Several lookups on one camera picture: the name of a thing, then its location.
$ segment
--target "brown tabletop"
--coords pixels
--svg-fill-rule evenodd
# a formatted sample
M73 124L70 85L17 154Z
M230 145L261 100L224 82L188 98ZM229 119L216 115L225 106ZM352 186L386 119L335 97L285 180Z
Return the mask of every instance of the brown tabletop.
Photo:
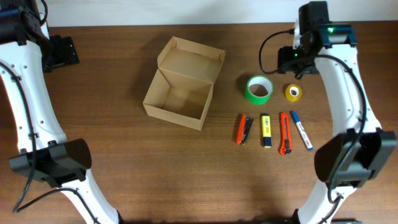
M355 22L362 80L384 130L398 133L398 22ZM80 64L45 74L58 122L69 140L84 138L92 171L109 203L128 221L228 222L254 217L290 217L306 201L317 176L314 152L306 150L292 127L293 151L278 153L278 114L295 110L318 149L331 139L332 122L319 75L295 80L292 73L270 75L274 93L254 106L243 95L246 81L260 75L258 50L270 34L292 24L131 26L51 28L72 36ZM202 131L148 117L142 106L157 70L156 58L171 36L227 51ZM291 35L270 40L264 66L277 66L277 51ZM283 87L301 86L295 103ZM84 223L63 195L49 196L20 214L11 210L26 178L8 165L18 155L16 127L0 86L0 223ZM272 145L261 146L260 113L271 116ZM238 114L255 118L248 143L234 143ZM376 180L350 196L336 218L365 223L398 219L398 152ZM24 202L47 192L34 182Z

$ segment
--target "blue cap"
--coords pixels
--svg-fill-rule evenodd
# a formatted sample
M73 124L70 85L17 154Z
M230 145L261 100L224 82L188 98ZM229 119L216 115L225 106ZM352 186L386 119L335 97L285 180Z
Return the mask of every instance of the blue cap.
M300 122L300 118L299 118L299 116L297 116L297 113L294 112L294 111L292 111L291 113L292 113L292 117L293 117L294 122L295 123Z

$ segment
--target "open cardboard box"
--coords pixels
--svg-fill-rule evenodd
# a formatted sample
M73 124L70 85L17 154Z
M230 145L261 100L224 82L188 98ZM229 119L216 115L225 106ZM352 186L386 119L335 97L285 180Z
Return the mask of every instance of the open cardboard box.
M149 116L201 130L225 51L172 37L143 102Z

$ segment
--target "white wall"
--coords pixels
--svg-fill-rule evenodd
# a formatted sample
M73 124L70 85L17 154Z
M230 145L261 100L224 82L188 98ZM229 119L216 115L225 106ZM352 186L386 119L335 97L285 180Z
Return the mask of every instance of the white wall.
M120 26L294 22L308 0L47 0L49 24ZM398 20L398 0L329 0L332 21Z

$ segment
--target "blue marker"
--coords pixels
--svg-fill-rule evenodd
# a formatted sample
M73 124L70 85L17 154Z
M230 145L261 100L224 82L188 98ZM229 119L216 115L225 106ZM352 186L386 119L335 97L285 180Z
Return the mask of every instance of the blue marker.
M312 146L312 144L310 142L310 139L308 138L307 134L305 133L304 127L301 124L299 116L297 116L296 112L292 111L292 117L293 117L294 122L296 123L296 126L297 126L297 129L298 129L299 133L301 134L301 138L303 138L305 146L307 147L307 149L309 151L312 151L313 150L313 146Z

